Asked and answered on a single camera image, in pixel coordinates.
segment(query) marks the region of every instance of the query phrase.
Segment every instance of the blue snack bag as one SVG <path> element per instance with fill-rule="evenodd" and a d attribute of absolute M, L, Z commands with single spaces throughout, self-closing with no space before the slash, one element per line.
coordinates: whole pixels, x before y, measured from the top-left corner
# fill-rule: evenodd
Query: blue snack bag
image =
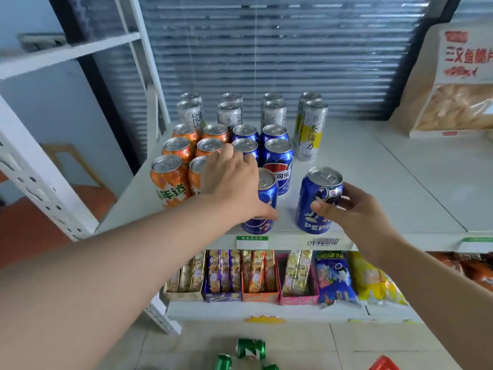
<path fill-rule="evenodd" d="M 351 286 L 346 252 L 317 251 L 315 263 L 321 304 L 328 306 L 339 300 L 359 305 L 359 300 Z"/>

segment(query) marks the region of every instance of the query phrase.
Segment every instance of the hand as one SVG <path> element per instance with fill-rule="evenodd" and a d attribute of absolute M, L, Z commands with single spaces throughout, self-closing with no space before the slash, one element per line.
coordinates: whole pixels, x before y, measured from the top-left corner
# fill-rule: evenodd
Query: hand
<path fill-rule="evenodd" d="M 403 237 L 392 227 L 377 199 L 362 189 L 344 183 L 340 207 L 316 200 L 311 208 L 339 224 L 358 250 L 373 266 L 382 268 L 383 258 L 392 244 Z"/>
<path fill-rule="evenodd" d="M 201 195 L 211 195 L 231 209 L 232 226 L 253 217 L 278 219 L 277 211 L 258 198 L 258 167 L 255 157 L 233 151 L 225 144 L 221 152 L 207 157 L 201 179 Z"/>

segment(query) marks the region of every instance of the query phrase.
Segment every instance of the snack box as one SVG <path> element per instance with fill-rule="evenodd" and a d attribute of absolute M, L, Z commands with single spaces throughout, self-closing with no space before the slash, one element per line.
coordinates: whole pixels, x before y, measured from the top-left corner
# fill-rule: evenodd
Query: snack box
<path fill-rule="evenodd" d="M 222 293 L 211 293 L 211 289 L 208 286 L 207 276 L 209 275 L 209 263 L 206 262 L 205 265 L 205 278 L 204 278 L 204 297 L 207 302 L 225 302 L 225 301 L 241 301 L 242 292 L 222 292 Z M 243 273 L 242 274 L 242 290 L 243 290 Z"/>
<path fill-rule="evenodd" d="M 275 272 L 276 272 L 276 292 L 259 292 L 259 293 L 245 292 L 245 284 L 243 282 L 243 273 L 242 273 L 243 302 L 279 303 L 280 285 L 279 285 L 279 272 L 277 266 L 275 267 Z"/>
<path fill-rule="evenodd" d="M 167 292 L 167 284 L 162 289 L 163 296 L 169 301 L 204 301 L 204 280 L 202 288 L 198 292 Z"/>
<path fill-rule="evenodd" d="M 315 273 L 315 267 L 310 266 L 310 273 L 308 274 L 308 291 L 309 295 L 306 296 L 284 296 L 282 294 L 282 284 L 284 283 L 284 277 L 287 266 L 288 254 L 276 255 L 276 271 L 279 275 L 279 290 L 280 290 L 280 305 L 316 305 L 320 293 L 318 292 L 317 274 Z"/>

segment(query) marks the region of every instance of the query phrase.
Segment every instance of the tile floor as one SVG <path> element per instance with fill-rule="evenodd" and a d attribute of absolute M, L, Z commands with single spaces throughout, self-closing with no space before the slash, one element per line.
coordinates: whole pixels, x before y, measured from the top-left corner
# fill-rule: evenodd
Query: tile floor
<path fill-rule="evenodd" d="M 167 336 L 144 314 L 97 370 L 213 370 L 219 353 L 232 356 L 233 370 L 260 369 L 235 360 L 239 336 L 266 341 L 268 361 L 281 370 L 367 370 L 380 354 L 400 370 L 460 370 L 424 325 L 187 322 L 181 336 Z"/>

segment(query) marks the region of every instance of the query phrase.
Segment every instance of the can lid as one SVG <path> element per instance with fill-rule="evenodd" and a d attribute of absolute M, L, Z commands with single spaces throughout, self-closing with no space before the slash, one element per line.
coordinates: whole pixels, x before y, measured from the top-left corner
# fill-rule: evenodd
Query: can lid
<path fill-rule="evenodd" d="M 200 156 L 200 157 L 195 157 L 191 162 L 190 162 L 190 170 L 193 171 L 194 173 L 197 174 L 202 174 L 202 171 L 204 171 L 204 167 L 206 167 L 206 162 L 207 162 L 207 156 Z"/>
<path fill-rule="evenodd" d="M 284 101 L 268 101 L 264 104 L 264 109 L 284 109 L 286 105 L 284 105 Z"/>
<path fill-rule="evenodd" d="M 182 150 L 190 145 L 190 141 L 186 137 L 172 137 L 164 142 L 163 149 L 169 152 Z"/>
<path fill-rule="evenodd" d="M 195 109 L 197 106 L 200 106 L 200 102 L 197 100 L 185 100 L 176 104 L 178 109 Z"/>
<path fill-rule="evenodd" d="M 201 97 L 202 96 L 198 92 L 190 92 L 190 93 L 185 92 L 185 93 L 180 95 L 180 99 L 182 99 L 182 100 L 197 100 L 197 101 L 199 101 L 199 99 Z"/>
<path fill-rule="evenodd" d="M 308 170 L 308 179 L 319 186 L 333 187 L 342 183 L 342 174 L 330 167 L 312 167 Z"/>
<path fill-rule="evenodd" d="M 233 128 L 233 134 L 238 136 L 250 136 L 257 132 L 257 128 L 252 125 L 237 125 Z"/>
<path fill-rule="evenodd" d="M 224 135 L 226 132 L 228 132 L 228 128 L 225 125 L 213 124 L 204 127 L 204 134 L 207 135 L 218 136 Z"/>
<path fill-rule="evenodd" d="M 159 156 L 151 165 L 151 170 L 163 174 L 175 171 L 182 165 L 182 159 L 174 154 Z"/>
<path fill-rule="evenodd" d="M 265 191 L 276 184 L 276 176 L 264 167 L 258 168 L 258 190 Z"/>
<path fill-rule="evenodd" d="M 207 139 L 202 139 L 197 143 L 197 149 L 203 150 L 205 152 L 215 152 L 222 148 L 224 143 L 215 137 L 208 137 Z"/>
<path fill-rule="evenodd" d="M 191 134 L 194 131 L 195 131 L 195 127 L 191 123 L 182 123 L 182 124 L 176 125 L 174 130 L 173 130 L 173 132 L 178 134 L 178 135 Z"/>
<path fill-rule="evenodd" d="M 264 101 L 282 101 L 282 95 L 278 92 L 267 92 L 264 94 Z"/>
<path fill-rule="evenodd" d="M 262 134 L 268 136 L 281 136 L 287 134 L 287 129 L 281 125 L 267 125 L 262 129 Z"/>
<path fill-rule="evenodd" d="M 311 107 L 312 109 L 327 109 L 328 108 L 327 104 L 321 100 L 307 101 L 307 106 Z"/>
<path fill-rule="evenodd" d="M 231 145 L 234 150 L 239 150 L 243 153 L 250 153 L 258 148 L 258 143 L 251 139 L 236 139 Z"/>
<path fill-rule="evenodd" d="M 243 100 L 243 95 L 239 93 L 227 92 L 222 95 L 225 101 L 240 101 Z"/>
<path fill-rule="evenodd" d="M 235 103 L 220 103 L 217 106 L 217 109 L 222 111 L 235 111 L 238 110 L 239 108 L 240 105 Z"/>
<path fill-rule="evenodd" d="M 317 92 L 303 92 L 300 97 L 306 101 L 322 99 L 322 95 Z"/>
<path fill-rule="evenodd" d="M 286 153 L 293 149 L 293 146 L 286 139 L 270 139 L 265 142 L 264 148 L 272 153 Z"/>

